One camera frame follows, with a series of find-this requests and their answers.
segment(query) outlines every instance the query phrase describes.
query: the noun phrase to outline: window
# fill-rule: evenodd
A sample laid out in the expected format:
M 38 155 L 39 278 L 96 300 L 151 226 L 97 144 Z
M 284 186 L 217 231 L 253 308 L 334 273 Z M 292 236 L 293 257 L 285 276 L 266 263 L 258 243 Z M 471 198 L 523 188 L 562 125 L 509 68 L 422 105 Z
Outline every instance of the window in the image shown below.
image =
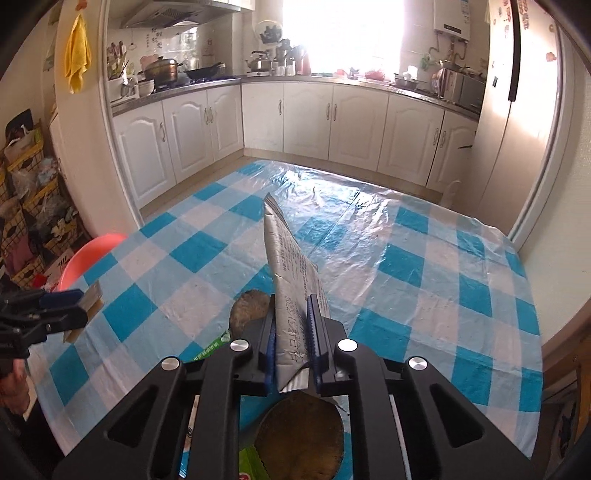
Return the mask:
M 398 73 L 404 0 L 284 0 L 283 36 L 305 45 L 312 72 Z

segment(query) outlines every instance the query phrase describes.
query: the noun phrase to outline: plastic table cover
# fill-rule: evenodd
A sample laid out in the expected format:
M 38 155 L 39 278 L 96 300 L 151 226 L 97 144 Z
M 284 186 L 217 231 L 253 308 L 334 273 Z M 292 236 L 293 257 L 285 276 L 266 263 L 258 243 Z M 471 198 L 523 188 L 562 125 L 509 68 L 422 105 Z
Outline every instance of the plastic table cover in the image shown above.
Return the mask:
M 74 345 L 55 335 L 31 349 L 37 395 L 64 452 L 161 358 L 190 361 L 207 347 L 228 328 L 241 292 L 273 292 L 262 220 L 268 192 L 318 265 L 331 317 L 349 336 L 396 361 L 425 357 L 531 455 L 541 347 L 511 242 L 406 194 L 261 160 L 177 204 L 100 260 L 75 285 L 100 280 L 100 313 Z M 337 478 L 348 479 L 343 421 Z

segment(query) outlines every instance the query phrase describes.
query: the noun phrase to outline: kitchen countertop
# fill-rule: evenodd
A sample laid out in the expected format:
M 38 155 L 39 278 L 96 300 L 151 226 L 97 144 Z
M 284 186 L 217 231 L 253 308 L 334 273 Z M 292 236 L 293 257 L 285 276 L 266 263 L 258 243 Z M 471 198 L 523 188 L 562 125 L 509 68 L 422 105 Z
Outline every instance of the kitchen countertop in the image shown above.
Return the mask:
M 136 108 L 159 102 L 167 98 L 184 95 L 185 93 L 197 92 L 198 90 L 205 90 L 208 88 L 225 87 L 226 85 L 240 85 L 240 78 L 212 80 L 211 82 L 194 83 L 193 85 L 186 85 L 184 87 L 171 88 L 162 92 L 153 93 L 147 97 L 120 103 L 119 105 L 111 107 L 111 113 L 113 116 L 117 116 L 121 115 L 122 113 L 129 112 L 130 110 L 135 110 Z
M 423 102 L 432 103 L 433 105 L 440 106 L 446 110 L 459 113 L 467 118 L 478 121 L 480 115 L 478 113 L 471 112 L 465 108 L 455 105 L 453 103 L 446 102 L 440 98 L 434 98 L 429 95 L 425 95 L 421 92 L 415 92 L 412 90 L 404 90 L 397 88 L 386 82 L 378 82 L 376 80 L 349 80 L 340 79 L 334 77 L 318 77 L 318 76 L 292 76 L 292 77 L 246 77 L 231 78 L 223 80 L 212 80 L 211 82 L 196 83 L 195 85 L 187 85 L 185 87 L 173 88 L 165 90 L 163 92 L 153 93 L 144 98 L 130 100 L 129 102 L 122 103 L 120 105 L 112 107 L 111 111 L 113 116 L 120 115 L 130 110 L 134 110 L 150 103 L 159 102 L 166 98 L 175 97 L 177 95 L 184 95 L 185 93 L 196 92 L 197 90 L 203 90 L 214 87 L 221 87 L 226 85 L 240 85 L 241 83 L 260 83 L 260 82 L 319 82 L 319 83 L 337 83 L 340 85 L 351 85 L 359 86 L 364 88 L 371 88 L 375 90 L 382 90 L 384 92 L 396 93 L 397 95 L 404 95 L 409 98 L 421 100 Z

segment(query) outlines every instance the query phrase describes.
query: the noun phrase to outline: refrigerator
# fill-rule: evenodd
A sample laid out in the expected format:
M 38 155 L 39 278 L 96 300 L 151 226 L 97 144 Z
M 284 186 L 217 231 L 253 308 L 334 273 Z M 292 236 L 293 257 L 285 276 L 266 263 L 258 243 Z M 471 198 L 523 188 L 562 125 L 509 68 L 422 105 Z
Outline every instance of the refrigerator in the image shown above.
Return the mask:
M 489 0 L 489 15 L 482 112 L 453 209 L 508 235 L 553 139 L 560 45 L 554 19 L 532 0 Z

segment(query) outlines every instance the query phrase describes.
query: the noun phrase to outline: water heater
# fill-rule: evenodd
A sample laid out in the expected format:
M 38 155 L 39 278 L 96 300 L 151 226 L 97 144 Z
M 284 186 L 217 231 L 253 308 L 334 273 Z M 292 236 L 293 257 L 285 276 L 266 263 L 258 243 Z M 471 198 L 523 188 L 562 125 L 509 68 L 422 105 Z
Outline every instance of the water heater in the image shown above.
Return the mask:
M 433 12 L 435 30 L 470 40 L 468 0 L 433 0 Z

